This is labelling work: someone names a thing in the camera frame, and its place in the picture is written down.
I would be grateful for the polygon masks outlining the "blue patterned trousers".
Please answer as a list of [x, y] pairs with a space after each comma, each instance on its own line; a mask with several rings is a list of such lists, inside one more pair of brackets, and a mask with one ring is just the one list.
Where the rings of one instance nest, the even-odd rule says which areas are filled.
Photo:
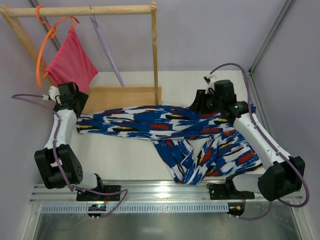
[[76, 130], [151, 141], [174, 181], [185, 185], [263, 166], [244, 136], [219, 112], [195, 113], [170, 105], [115, 108], [82, 114]]

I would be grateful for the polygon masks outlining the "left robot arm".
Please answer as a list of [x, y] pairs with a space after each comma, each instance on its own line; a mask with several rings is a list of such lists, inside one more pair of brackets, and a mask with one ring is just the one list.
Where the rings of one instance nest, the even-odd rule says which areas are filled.
[[51, 86], [46, 97], [55, 102], [51, 109], [54, 123], [44, 148], [34, 154], [44, 185], [47, 189], [68, 187], [90, 195], [103, 192], [100, 176], [85, 172], [71, 148], [73, 130], [89, 96], [76, 83], [68, 82]]

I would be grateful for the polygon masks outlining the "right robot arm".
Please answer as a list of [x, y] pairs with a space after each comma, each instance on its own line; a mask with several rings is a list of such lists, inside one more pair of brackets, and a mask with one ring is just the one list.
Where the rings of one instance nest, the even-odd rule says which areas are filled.
[[272, 202], [299, 191], [305, 183], [305, 162], [292, 157], [259, 123], [252, 107], [238, 101], [230, 80], [218, 80], [213, 88], [199, 89], [190, 109], [198, 114], [221, 112], [222, 116], [247, 140], [264, 167], [263, 172], [246, 172], [228, 177], [229, 193], [252, 192]]

